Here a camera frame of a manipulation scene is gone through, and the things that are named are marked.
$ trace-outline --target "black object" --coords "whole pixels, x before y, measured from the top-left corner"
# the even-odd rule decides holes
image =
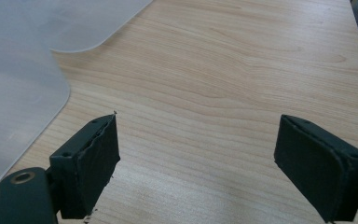
[[[325,222],[353,221],[358,149],[319,126],[282,115],[275,161]]]
[[[50,156],[50,167],[29,168],[0,184],[0,224],[58,223],[83,218],[97,203],[120,161],[116,116],[89,122]]]

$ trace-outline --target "wood grain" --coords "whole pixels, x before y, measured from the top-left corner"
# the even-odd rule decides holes
[[[97,49],[55,56],[69,102],[10,172],[47,168],[114,110],[122,157],[91,217],[62,223],[324,223],[273,151],[281,114],[358,147],[349,1],[155,0]]]

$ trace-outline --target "screw hole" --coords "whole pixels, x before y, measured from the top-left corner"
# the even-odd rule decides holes
[[[23,184],[34,178],[34,172],[25,172],[11,178],[12,184]]]
[[[64,157],[70,157],[72,154],[70,152],[64,152],[62,153]]]

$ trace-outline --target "wooden desk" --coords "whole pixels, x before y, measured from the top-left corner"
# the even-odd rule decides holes
[[[280,115],[358,147],[350,1],[155,0],[97,49],[55,56],[71,97],[10,172],[47,168],[116,110],[122,161],[92,224],[323,223],[274,163]]]

